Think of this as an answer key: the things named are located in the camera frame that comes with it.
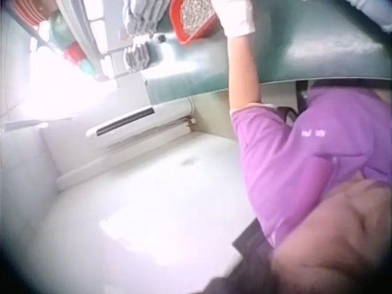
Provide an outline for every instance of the red tray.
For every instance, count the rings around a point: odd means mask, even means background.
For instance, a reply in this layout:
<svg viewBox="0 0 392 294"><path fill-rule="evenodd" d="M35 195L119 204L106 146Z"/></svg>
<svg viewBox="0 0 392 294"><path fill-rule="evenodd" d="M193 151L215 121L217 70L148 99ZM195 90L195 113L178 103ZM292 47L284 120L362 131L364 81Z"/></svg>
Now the red tray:
<svg viewBox="0 0 392 294"><path fill-rule="evenodd" d="M181 17L179 15L179 9L183 4L183 0L171 0L169 8L169 16L171 25L173 26L174 32L176 33L177 40L181 45L187 45L190 41L210 36L219 23L218 17L214 13L207 19L197 31L192 35L188 35L183 30L183 24L181 23Z"/></svg>

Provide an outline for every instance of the white glove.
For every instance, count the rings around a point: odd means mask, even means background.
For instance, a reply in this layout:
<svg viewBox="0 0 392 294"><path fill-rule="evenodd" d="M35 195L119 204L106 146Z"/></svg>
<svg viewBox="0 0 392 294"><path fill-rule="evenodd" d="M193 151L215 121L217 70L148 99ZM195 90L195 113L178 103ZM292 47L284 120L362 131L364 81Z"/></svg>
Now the white glove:
<svg viewBox="0 0 392 294"><path fill-rule="evenodd" d="M211 0L227 37L255 31L251 0Z"/></svg>

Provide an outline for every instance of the purple shirt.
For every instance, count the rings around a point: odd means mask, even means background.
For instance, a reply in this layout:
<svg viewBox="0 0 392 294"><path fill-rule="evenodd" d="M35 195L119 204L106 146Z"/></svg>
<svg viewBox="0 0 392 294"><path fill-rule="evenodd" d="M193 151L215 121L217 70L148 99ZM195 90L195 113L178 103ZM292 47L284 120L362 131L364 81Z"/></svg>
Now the purple shirt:
<svg viewBox="0 0 392 294"><path fill-rule="evenodd" d="M358 170L391 182L391 113L370 90L313 88L293 127L261 106L235 111L232 125L249 199L273 247Z"/></svg>

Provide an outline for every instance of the red container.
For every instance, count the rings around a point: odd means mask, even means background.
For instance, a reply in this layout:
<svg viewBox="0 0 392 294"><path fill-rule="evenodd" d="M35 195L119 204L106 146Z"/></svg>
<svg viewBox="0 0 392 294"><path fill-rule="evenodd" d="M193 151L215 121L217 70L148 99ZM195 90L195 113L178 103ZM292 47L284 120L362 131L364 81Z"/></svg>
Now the red container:
<svg viewBox="0 0 392 294"><path fill-rule="evenodd" d="M181 45L186 45L190 41L195 39L208 37L215 31L215 29L217 28L217 24L219 24L219 20L214 13L192 35L188 35L186 32L184 32L183 24L181 23L181 17L179 14L179 10L182 4L183 0L171 0L169 8L171 25L173 26L177 40Z"/></svg>
<svg viewBox="0 0 392 294"><path fill-rule="evenodd" d="M85 53L80 48L77 42L72 43L64 50L64 58L72 62L73 65L79 64L79 62L85 58Z"/></svg>

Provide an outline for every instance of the air conditioner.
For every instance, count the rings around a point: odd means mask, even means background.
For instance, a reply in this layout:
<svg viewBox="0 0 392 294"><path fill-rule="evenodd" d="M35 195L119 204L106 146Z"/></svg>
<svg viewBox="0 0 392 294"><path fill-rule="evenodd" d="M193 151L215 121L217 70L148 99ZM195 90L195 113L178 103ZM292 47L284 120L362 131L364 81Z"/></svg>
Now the air conditioner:
<svg viewBox="0 0 392 294"><path fill-rule="evenodd" d="M111 148L151 129L181 122L193 112L190 98L140 108L100 124L86 132L95 148Z"/></svg>

